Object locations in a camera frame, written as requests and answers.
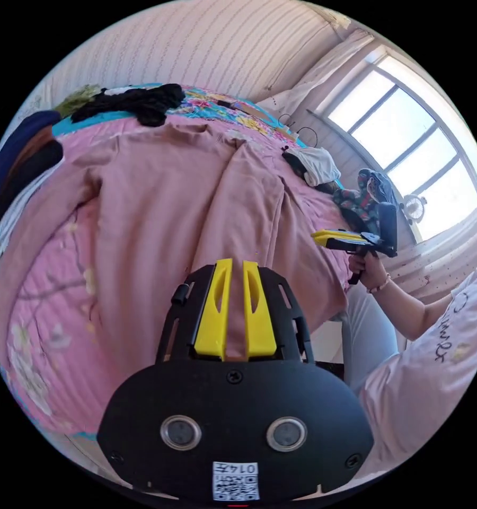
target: pink t-shirt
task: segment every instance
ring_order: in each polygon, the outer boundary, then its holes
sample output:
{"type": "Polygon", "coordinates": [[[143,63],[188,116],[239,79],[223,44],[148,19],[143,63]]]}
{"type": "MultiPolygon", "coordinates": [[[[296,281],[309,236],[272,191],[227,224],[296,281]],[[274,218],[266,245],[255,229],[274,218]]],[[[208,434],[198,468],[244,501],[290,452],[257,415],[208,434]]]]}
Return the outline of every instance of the pink t-shirt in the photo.
{"type": "Polygon", "coordinates": [[[415,454],[454,411],[477,372],[477,269],[434,326],[373,371],[359,394],[375,444],[355,478],[415,454]]]}

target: hand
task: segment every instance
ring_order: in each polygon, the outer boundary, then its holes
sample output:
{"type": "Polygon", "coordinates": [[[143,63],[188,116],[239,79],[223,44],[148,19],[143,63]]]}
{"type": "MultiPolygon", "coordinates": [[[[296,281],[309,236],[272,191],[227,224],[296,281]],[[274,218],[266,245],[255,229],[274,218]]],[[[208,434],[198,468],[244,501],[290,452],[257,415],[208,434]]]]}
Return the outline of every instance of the hand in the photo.
{"type": "Polygon", "coordinates": [[[353,254],[348,260],[348,266],[354,274],[362,271],[360,282],[368,289],[383,285],[387,279],[387,271],[379,258],[375,258],[369,251],[364,257],[353,254]]]}

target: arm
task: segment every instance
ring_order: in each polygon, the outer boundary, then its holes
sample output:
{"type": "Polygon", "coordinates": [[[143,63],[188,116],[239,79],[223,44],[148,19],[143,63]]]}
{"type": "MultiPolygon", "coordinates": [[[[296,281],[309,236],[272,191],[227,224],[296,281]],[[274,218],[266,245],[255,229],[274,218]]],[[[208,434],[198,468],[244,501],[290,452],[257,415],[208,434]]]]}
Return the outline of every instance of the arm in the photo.
{"type": "MultiPolygon", "coordinates": [[[[354,273],[363,271],[360,281],[366,288],[380,286],[387,279],[382,262],[371,253],[364,258],[351,256],[350,269],[354,273]]],[[[389,281],[382,290],[373,293],[373,296],[392,325],[411,341],[433,326],[452,301],[449,294],[433,304],[425,305],[399,288],[394,281],[389,281]]]]}
{"type": "Polygon", "coordinates": [[[387,286],[373,294],[392,325],[406,339],[414,341],[432,327],[452,301],[451,294],[433,304],[425,305],[389,281],[387,286]]]}

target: green cloth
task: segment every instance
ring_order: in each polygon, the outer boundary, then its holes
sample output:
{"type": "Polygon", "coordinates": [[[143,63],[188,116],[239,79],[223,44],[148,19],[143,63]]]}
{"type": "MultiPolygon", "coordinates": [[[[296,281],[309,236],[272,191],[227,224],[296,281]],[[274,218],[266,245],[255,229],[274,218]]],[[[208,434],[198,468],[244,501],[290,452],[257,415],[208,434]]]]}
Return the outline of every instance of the green cloth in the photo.
{"type": "Polygon", "coordinates": [[[92,101],[92,98],[101,92],[100,85],[85,85],[68,95],[54,110],[58,111],[62,118],[69,117],[81,106],[92,101]]]}

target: window pane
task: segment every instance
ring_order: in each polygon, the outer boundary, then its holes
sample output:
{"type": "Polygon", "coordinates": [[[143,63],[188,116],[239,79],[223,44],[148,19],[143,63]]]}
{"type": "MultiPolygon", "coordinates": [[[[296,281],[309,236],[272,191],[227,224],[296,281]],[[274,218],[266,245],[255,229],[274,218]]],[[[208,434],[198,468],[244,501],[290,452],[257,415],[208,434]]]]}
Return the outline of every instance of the window pane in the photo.
{"type": "Polygon", "coordinates": [[[439,172],[455,155],[456,151],[450,141],[441,129],[437,129],[388,176],[401,195],[406,196],[439,172]]]}
{"type": "Polygon", "coordinates": [[[417,225],[423,240],[466,219],[477,208],[477,192],[463,163],[458,161],[442,178],[422,193],[427,203],[417,225]]]}
{"type": "Polygon", "coordinates": [[[388,56],[382,60],[378,67],[387,71],[411,88],[426,104],[433,108],[437,115],[456,136],[463,150],[469,157],[475,171],[477,172],[477,143],[463,119],[456,113],[454,108],[442,97],[429,83],[421,76],[405,66],[399,60],[388,56]]]}
{"type": "Polygon", "coordinates": [[[353,137],[385,168],[433,123],[422,106],[398,89],[353,132],[353,137]]]}
{"type": "Polygon", "coordinates": [[[370,72],[334,109],[329,119],[347,131],[393,86],[394,83],[381,74],[370,72]]]}

